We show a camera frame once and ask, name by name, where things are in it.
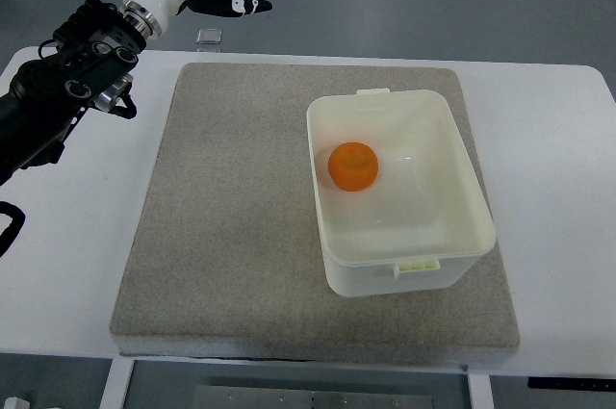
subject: small metal object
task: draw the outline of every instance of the small metal object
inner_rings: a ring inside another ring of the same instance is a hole
[[[137,55],[135,55],[135,53],[133,53],[128,48],[119,46],[118,48],[115,49],[115,53],[125,63],[132,64],[132,63],[137,62]]]
[[[196,43],[197,45],[219,44],[221,37],[221,29],[200,29],[196,36]]]
[[[73,98],[88,99],[92,96],[90,87],[78,80],[69,80],[64,84],[64,89]]]
[[[133,82],[133,76],[126,74],[124,77],[117,79],[113,85],[100,93],[94,99],[94,106],[103,113],[108,113],[117,104],[117,97],[124,92],[126,87]]]
[[[124,2],[124,18],[135,27],[144,38],[150,36],[157,38],[163,33],[163,28],[156,20],[156,17],[154,17],[154,14],[133,0]]]
[[[112,45],[105,43],[104,41],[97,41],[92,44],[92,50],[99,56],[105,56],[112,51]]]
[[[194,389],[192,409],[433,409],[432,396],[378,395],[362,393],[314,392],[198,385]]]
[[[201,46],[196,49],[197,53],[220,53],[219,46]]]

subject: gray floor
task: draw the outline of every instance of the gray floor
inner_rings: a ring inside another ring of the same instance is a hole
[[[0,405],[8,397],[30,409],[98,409],[111,359],[0,354]]]
[[[120,0],[107,1],[119,3]],[[173,19],[169,31],[148,44],[148,48],[194,51],[199,29],[219,28],[222,30],[219,47],[223,52],[588,64],[603,74],[612,94],[616,94],[616,0],[270,1],[274,5],[272,12],[240,19],[183,12]],[[0,19],[0,68],[20,48],[38,45],[51,38],[52,32],[82,2],[0,0],[3,10]],[[81,378],[89,378],[89,383],[83,385],[93,394],[100,389],[101,382],[104,383],[105,372],[102,368],[82,368],[81,362],[77,361],[76,367],[62,368],[66,361],[61,358],[46,361],[24,357],[18,364],[19,374],[15,373],[15,362],[4,357],[0,359],[0,388],[13,387],[18,392],[42,393],[59,388],[66,390],[68,386],[58,387],[45,378],[37,380],[37,384],[28,383],[35,382],[37,375],[59,373],[70,382],[82,382]],[[143,369],[145,367],[137,366],[138,377],[129,392],[129,403],[137,405],[129,407],[153,407],[131,402],[141,397],[140,385],[148,385],[148,374]],[[170,365],[158,377],[152,376],[152,382],[159,381],[157,379],[161,375],[176,378],[173,377],[175,371],[180,372],[178,375],[183,372]],[[145,380],[138,380],[141,378],[139,375],[143,375]],[[575,406],[566,406],[564,402],[549,406],[546,401],[560,401],[557,398],[564,395],[554,396],[553,392],[546,396],[547,399],[537,399],[540,402],[531,403],[531,399],[527,399],[524,405],[511,405],[522,401],[518,398],[523,394],[519,388],[522,381],[495,382],[495,400],[500,409],[590,407],[582,402]],[[3,395],[7,395],[4,390],[0,392],[0,402]],[[89,406],[71,406],[65,402],[63,407]]]

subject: orange fruit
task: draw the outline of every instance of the orange fruit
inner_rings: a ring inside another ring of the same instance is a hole
[[[362,142],[345,142],[337,146],[327,162],[327,171],[338,188],[361,191],[376,179],[378,160]]]

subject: plastic storage box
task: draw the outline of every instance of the plastic storage box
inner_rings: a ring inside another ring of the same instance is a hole
[[[343,296],[442,289],[496,243],[496,230],[449,105],[430,90],[359,90],[307,112],[317,219],[329,286]],[[359,192],[329,176],[348,141],[376,153]]]

